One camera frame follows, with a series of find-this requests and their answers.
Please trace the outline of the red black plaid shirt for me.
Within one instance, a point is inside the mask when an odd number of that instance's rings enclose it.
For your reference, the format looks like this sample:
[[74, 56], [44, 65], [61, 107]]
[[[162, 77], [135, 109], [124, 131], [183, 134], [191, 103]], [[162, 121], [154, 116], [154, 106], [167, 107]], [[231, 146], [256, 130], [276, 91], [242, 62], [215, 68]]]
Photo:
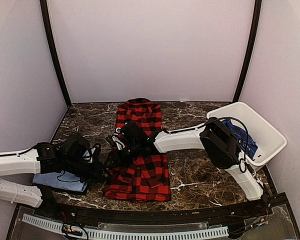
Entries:
[[[130, 99], [118, 106], [115, 132], [130, 121], [149, 136], [162, 129], [161, 105], [146, 98]], [[168, 158], [165, 154], [139, 156], [128, 167], [109, 171], [104, 195], [111, 200], [168, 202], [171, 200]]]

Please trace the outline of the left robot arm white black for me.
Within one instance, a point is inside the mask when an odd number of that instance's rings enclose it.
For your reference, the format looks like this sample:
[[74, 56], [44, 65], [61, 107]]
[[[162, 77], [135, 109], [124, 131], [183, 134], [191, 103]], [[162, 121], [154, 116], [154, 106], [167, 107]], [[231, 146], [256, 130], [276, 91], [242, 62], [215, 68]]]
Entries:
[[61, 143], [39, 142], [22, 151], [0, 153], [0, 200], [41, 208], [50, 218], [57, 218], [60, 206], [46, 188], [22, 185], [2, 179], [18, 174], [49, 174], [68, 172], [81, 183], [101, 182], [109, 179], [105, 164], [99, 161], [100, 144], [91, 146], [80, 136], [71, 135]]

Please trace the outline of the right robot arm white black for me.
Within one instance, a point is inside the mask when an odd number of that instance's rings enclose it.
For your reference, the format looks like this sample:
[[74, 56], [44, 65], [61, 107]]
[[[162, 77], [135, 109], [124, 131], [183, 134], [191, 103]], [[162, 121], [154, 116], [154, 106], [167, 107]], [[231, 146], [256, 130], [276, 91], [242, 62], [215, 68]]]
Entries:
[[106, 159], [109, 168], [128, 167], [139, 156], [165, 154], [171, 151], [202, 149], [211, 163], [228, 172], [245, 193], [248, 202], [245, 213], [256, 217], [265, 208], [261, 199], [264, 187], [256, 171], [248, 164], [248, 140], [242, 141], [226, 127], [221, 118], [183, 129], [157, 130], [151, 134], [134, 122], [126, 123], [118, 135], [109, 139], [115, 147]]

